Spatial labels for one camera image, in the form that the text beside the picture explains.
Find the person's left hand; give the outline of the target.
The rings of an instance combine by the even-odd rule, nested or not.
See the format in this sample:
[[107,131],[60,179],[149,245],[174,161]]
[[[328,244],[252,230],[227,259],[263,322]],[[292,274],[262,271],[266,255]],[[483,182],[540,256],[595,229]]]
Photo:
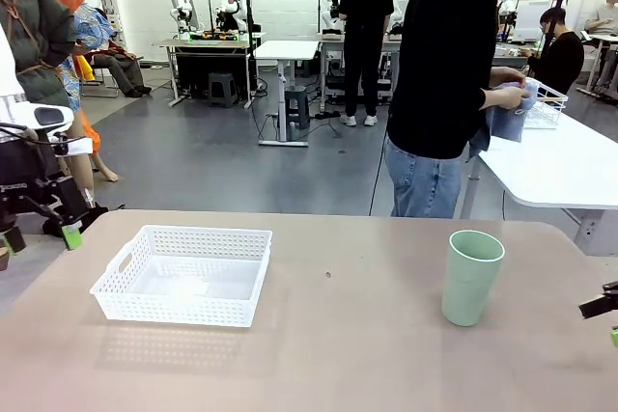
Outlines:
[[526,85],[526,76],[518,69],[492,67],[490,74],[490,87],[492,89],[509,83],[516,83],[520,88],[524,89]]

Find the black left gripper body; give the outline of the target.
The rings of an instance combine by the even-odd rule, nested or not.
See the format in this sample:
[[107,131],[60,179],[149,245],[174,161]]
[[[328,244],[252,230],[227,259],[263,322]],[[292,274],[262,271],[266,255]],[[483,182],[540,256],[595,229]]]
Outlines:
[[1,219],[37,213],[56,224],[73,224],[88,212],[73,177],[59,167],[50,147],[15,139],[1,144]]

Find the person's right hand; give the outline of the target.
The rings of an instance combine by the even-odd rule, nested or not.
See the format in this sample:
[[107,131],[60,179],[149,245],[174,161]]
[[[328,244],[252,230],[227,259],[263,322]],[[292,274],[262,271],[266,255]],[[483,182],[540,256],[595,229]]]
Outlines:
[[500,107],[511,110],[518,108],[521,102],[525,98],[529,97],[527,90],[520,87],[503,87],[500,89],[484,91],[484,94],[485,103],[483,104],[482,109]]

